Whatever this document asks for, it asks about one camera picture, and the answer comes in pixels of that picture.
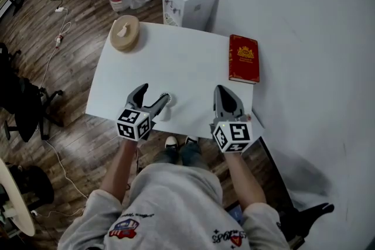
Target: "gray sweatshirt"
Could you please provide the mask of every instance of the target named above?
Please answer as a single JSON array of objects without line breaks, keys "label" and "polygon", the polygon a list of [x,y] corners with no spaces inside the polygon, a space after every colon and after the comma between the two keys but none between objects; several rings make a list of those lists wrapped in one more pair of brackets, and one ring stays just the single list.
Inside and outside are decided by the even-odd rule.
[{"label": "gray sweatshirt", "polygon": [[273,208],[248,206],[240,226],[221,207],[222,196],[207,170],[151,164],[132,182],[126,209],[111,194],[93,191],[58,250],[289,249]]}]

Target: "white cable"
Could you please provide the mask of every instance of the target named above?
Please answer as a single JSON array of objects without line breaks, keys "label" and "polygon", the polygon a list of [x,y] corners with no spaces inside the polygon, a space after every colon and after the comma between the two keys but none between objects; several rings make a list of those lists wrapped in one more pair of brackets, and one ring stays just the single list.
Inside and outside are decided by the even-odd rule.
[{"label": "white cable", "polygon": [[49,62],[51,61],[51,59],[52,59],[52,57],[53,57],[53,55],[54,55],[56,49],[57,49],[57,47],[54,48],[54,50],[53,50],[51,56],[49,57],[49,60],[48,60],[48,63],[47,63],[47,67],[46,67],[46,71],[45,71],[45,75],[43,75],[43,80],[42,80],[42,83],[40,84],[40,87],[39,87],[39,88],[41,88],[42,85],[43,85],[43,83],[45,82],[45,78],[46,78],[46,74],[47,74],[47,71],[48,71]]},{"label": "white cable", "polygon": [[[62,36],[63,34],[67,33],[68,30],[71,28],[71,22],[68,22],[65,24],[65,21],[66,21],[66,18],[68,17],[68,10],[67,9],[63,9],[64,11],[66,11],[66,15],[65,15],[65,18],[64,18],[64,22],[63,24],[61,25],[61,28],[60,28],[60,33],[56,36],[56,38],[54,39],[56,42],[57,42],[57,39]],[[43,80],[42,80],[42,83],[40,84],[40,87],[42,87],[43,83],[45,82],[45,78],[46,78],[46,74],[47,74],[47,71],[48,71],[48,67],[49,67],[49,62],[51,61],[54,53],[56,52],[56,49],[59,48],[59,45],[56,45],[56,47],[54,48],[51,56],[49,57],[49,60],[48,60],[48,63],[47,63],[47,67],[46,67],[46,71],[45,71],[45,74],[43,75]]]},{"label": "white cable", "polygon": [[43,218],[49,218],[51,216],[51,213],[56,213],[56,214],[60,214],[60,215],[65,215],[66,217],[72,217],[74,216],[75,214],[77,214],[77,212],[79,212],[80,210],[83,210],[83,208],[79,208],[74,214],[71,214],[71,215],[67,215],[67,214],[63,214],[61,213],[60,211],[55,211],[55,210],[52,210],[49,212],[48,216],[46,217],[45,215],[41,215],[39,213],[37,213],[37,216],[41,216]]},{"label": "white cable", "polygon": [[63,11],[66,11],[66,15],[65,15],[65,18],[64,18],[64,22],[61,26],[59,36],[63,35],[64,33],[67,33],[67,31],[71,28],[71,22],[68,22],[68,23],[65,24],[66,18],[68,17],[68,9],[63,9]]},{"label": "white cable", "polygon": [[83,197],[85,197],[86,200],[88,200],[87,196],[86,196],[85,194],[83,194],[83,193],[82,193],[82,192],[76,187],[76,185],[74,184],[74,182],[72,182],[68,177],[66,177],[66,171],[65,171],[65,169],[64,169],[63,164],[61,163],[61,160],[60,160],[60,158],[59,158],[59,154],[57,153],[55,147],[53,147],[48,141],[45,141],[45,142],[46,142],[48,145],[50,145],[50,146],[52,147],[52,149],[54,150],[54,152],[55,152],[55,154],[56,154],[56,156],[57,156],[57,159],[59,160],[60,166],[61,166],[61,168],[63,168],[63,170],[64,170],[64,176],[65,176],[65,178],[66,178],[67,180],[69,180],[69,181],[72,183],[72,185],[76,188],[76,190],[77,190],[77,191],[78,191]]},{"label": "white cable", "polygon": [[[46,142],[48,145],[50,145],[50,146],[52,147],[52,149],[54,150],[54,152],[55,152],[55,154],[56,154],[56,156],[57,156],[57,159],[59,160],[60,166],[61,166],[61,168],[63,168],[63,170],[64,170],[64,177],[72,183],[72,185],[76,188],[76,190],[77,190],[77,191],[78,191],[83,197],[85,197],[86,200],[88,200],[87,196],[86,196],[85,194],[83,194],[83,193],[82,193],[82,192],[76,187],[76,185],[74,184],[74,182],[72,182],[68,177],[66,177],[66,171],[65,171],[65,168],[64,168],[63,164],[61,163],[61,160],[60,160],[59,154],[58,154],[57,151],[56,151],[56,148],[53,147],[48,141],[45,141],[45,142]],[[41,216],[41,217],[43,217],[43,218],[49,218],[49,217],[51,216],[51,213],[57,213],[57,214],[65,215],[66,217],[71,217],[71,216],[77,214],[77,212],[79,212],[80,210],[83,210],[83,208],[79,208],[74,214],[71,214],[71,215],[63,214],[63,213],[60,213],[59,211],[55,211],[55,210],[50,211],[50,212],[48,213],[48,216],[47,216],[47,217],[44,216],[44,215],[41,215],[41,214],[39,214],[39,213],[37,213],[37,215],[39,215],[39,216]]]}]

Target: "cable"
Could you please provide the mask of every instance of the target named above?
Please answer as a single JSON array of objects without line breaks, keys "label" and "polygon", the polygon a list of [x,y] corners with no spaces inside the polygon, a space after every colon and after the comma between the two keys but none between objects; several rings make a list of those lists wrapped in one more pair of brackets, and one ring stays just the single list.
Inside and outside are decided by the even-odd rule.
[{"label": "cable", "polygon": [[48,71],[49,62],[51,61],[51,59],[52,59],[54,53],[56,52],[56,49],[57,49],[57,48],[58,48],[58,47],[55,47],[55,48],[54,48],[54,50],[53,50],[51,56],[49,57],[49,60],[48,60],[48,63],[47,63],[47,67],[46,67],[46,71],[45,71],[45,74],[43,75],[43,80],[42,80],[42,82],[41,82],[39,88],[41,88],[42,85],[43,85],[43,83],[45,82],[45,78],[46,78],[46,74],[47,74],[47,71]]},{"label": "cable", "polygon": [[40,87],[39,87],[39,88],[41,88],[42,85],[43,85],[43,83],[45,82],[45,78],[46,78],[46,74],[47,74],[47,71],[48,71],[49,63],[50,63],[50,61],[51,61],[51,59],[52,59],[54,53],[56,52],[56,50],[57,50],[57,49],[59,48],[59,46],[60,46],[61,39],[63,38],[63,34],[67,33],[68,30],[71,28],[71,22],[68,22],[68,23],[65,24],[66,18],[68,17],[68,10],[65,9],[65,8],[63,8],[63,11],[66,11],[66,15],[65,15],[65,18],[64,18],[64,22],[63,22],[63,24],[62,24],[62,26],[61,26],[61,28],[60,28],[60,32],[59,32],[59,34],[58,34],[58,35],[56,36],[56,38],[54,39],[54,40],[56,41],[56,47],[54,48],[54,50],[53,50],[51,56],[49,57],[49,60],[48,60],[48,63],[47,63],[47,67],[46,67],[46,71],[45,71],[45,73],[44,73],[44,75],[43,75],[43,80],[42,80],[42,83],[40,84]]},{"label": "cable", "polygon": [[[56,148],[53,147],[48,141],[45,141],[45,142],[46,142],[48,145],[50,145],[50,146],[52,147],[52,149],[54,150],[54,152],[55,152],[55,154],[56,154],[56,156],[57,156],[57,159],[59,160],[59,164],[60,164],[61,168],[63,168],[63,170],[64,170],[64,177],[72,183],[72,185],[76,188],[76,190],[77,190],[77,191],[78,191],[83,197],[85,197],[86,200],[88,200],[87,196],[86,196],[85,194],[83,194],[83,193],[82,193],[82,192],[76,187],[76,185],[74,184],[74,182],[72,182],[72,180],[69,179],[69,178],[66,176],[65,168],[64,168],[63,164],[61,163],[61,160],[60,160],[59,154],[57,153]],[[51,216],[51,213],[56,213],[56,214],[60,214],[60,215],[65,215],[66,217],[72,217],[72,216],[74,216],[75,214],[77,214],[77,212],[79,212],[80,210],[84,210],[84,208],[79,208],[75,213],[73,213],[73,214],[71,214],[71,215],[67,215],[67,214],[61,213],[60,211],[52,210],[52,211],[50,211],[50,212],[48,213],[48,216],[47,216],[47,217],[46,217],[45,215],[41,215],[41,214],[37,213],[36,211],[35,211],[35,213],[36,213],[36,215],[39,215],[39,216],[41,216],[41,217],[43,217],[43,218],[49,218],[49,217]]]},{"label": "cable", "polygon": [[64,169],[63,164],[61,163],[61,160],[60,160],[59,154],[57,153],[55,147],[53,147],[48,141],[45,141],[45,142],[46,142],[48,145],[50,145],[50,146],[52,147],[52,149],[54,150],[54,152],[55,152],[55,154],[56,154],[56,156],[57,156],[57,159],[59,160],[60,166],[61,166],[61,168],[63,168],[63,170],[64,170],[64,177],[65,177],[68,181],[70,181],[70,182],[72,183],[72,185],[76,188],[76,190],[77,190],[77,191],[78,191],[83,197],[85,197],[86,200],[88,200],[87,196],[86,196],[85,194],[83,194],[83,193],[82,193],[82,192],[76,187],[76,185],[74,184],[74,182],[72,182],[68,177],[66,177],[66,171],[65,171],[65,169]]},{"label": "cable", "polygon": [[83,210],[83,208],[79,208],[74,214],[71,214],[71,215],[63,214],[63,213],[61,213],[60,211],[55,211],[55,210],[50,211],[47,217],[44,216],[44,215],[41,215],[41,214],[39,214],[39,213],[38,213],[37,215],[38,215],[38,216],[41,216],[41,217],[43,217],[43,218],[49,218],[49,217],[51,216],[51,213],[56,213],[56,214],[60,214],[60,215],[65,215],[66,217],[72,217],[72,216],[74,216],[75,214],[77,214],[77,212],[79,212],[80,210]]},{"label": "cable", "polygon": [[58,9],[60,7],[60,5],[63,4],[63,0],[51,0],[51,1],[60,1],[60,4],[57,6],[56,9]]}]

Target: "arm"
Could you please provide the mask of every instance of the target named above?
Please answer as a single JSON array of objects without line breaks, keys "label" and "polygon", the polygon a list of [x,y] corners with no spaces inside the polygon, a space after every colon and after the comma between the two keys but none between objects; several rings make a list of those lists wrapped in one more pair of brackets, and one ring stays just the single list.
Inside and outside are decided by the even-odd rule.
[{"label": "arm", "polygon": [[137,143],[122,141],[99,190],[93,191],[83,215],[76,218],[59,241],[58,250],[104,249],[103,240],[122,213],[121,202],[128,185]]},{"label": "arm", "polygon": [[242,156],[239,153],[227,153],[225,159],[242,210],[252,203],[266,203],[262,187],[251,174]]},{"label": "arm", "polygon": [[137,151],[137,142],[124,140],[121,142],[120,151],[116,154],[110,168],[105,174],[100,190],[106,191],[116,197],[120,202],[124,199],[127,189],[131,163]]},{"label": "arm", "polygon": [[268,206],[262,187],[251,174],[242,156],[225,154],[234,191],[243,210],[242,227],[251,249],[289,249],[284,235],[278,228],[279,214]]}]

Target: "jeans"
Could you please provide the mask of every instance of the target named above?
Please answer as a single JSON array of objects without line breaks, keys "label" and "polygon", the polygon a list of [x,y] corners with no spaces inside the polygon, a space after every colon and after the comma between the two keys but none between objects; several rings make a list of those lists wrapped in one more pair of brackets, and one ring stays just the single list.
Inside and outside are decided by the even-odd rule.
[{"label": "jeans", "polygon": [[[198,167],[210,170],[202,158],[202,151],[198,144],[188,143],[180,150],[182,164],[186,167]],[[154,158],[154,163],[173,163],[178,161],[179,152],[172,147],[160,151]]]}]

